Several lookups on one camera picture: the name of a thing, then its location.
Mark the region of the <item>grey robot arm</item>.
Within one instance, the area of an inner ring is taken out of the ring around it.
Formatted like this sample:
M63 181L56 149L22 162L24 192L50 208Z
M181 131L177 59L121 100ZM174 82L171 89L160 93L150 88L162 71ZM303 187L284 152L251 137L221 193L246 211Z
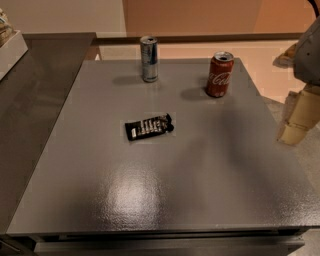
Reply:
M320 121L320 17L297 43L293 73L305 87L285 101L277 140L287 145L300 143Z

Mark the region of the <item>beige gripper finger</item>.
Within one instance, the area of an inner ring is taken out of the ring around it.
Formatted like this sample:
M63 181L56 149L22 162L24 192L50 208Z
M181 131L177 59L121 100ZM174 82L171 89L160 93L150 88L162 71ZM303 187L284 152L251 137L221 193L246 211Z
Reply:
M296 123L281 122L277 140L287 144L299 144L306 136L308 128Z

